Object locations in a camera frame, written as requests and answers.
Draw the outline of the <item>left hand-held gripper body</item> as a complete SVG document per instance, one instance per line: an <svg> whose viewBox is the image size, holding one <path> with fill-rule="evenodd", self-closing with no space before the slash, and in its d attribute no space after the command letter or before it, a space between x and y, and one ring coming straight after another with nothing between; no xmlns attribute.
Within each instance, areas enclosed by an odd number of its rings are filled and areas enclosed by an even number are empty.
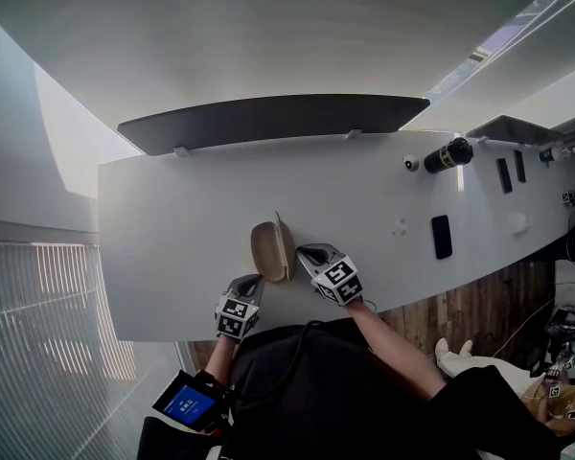
<svg viewBox="0 0 575 460"><path fill-rule="evenodd" d="M222 296L215 310L216 335L242 341L259 320L258 306L242 300Z"/></svg>

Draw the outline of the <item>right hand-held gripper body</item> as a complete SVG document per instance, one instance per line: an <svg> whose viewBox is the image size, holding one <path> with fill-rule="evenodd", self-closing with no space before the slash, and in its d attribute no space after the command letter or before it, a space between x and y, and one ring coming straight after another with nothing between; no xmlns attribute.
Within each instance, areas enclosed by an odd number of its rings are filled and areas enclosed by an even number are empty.
<svg viewBox="0 0 575 460"><path fill-rule="evenodd" d="M311 283L323 298L341 307L362 297L363 287L358 278L357 268L349 256L316 268Z"/></svg>

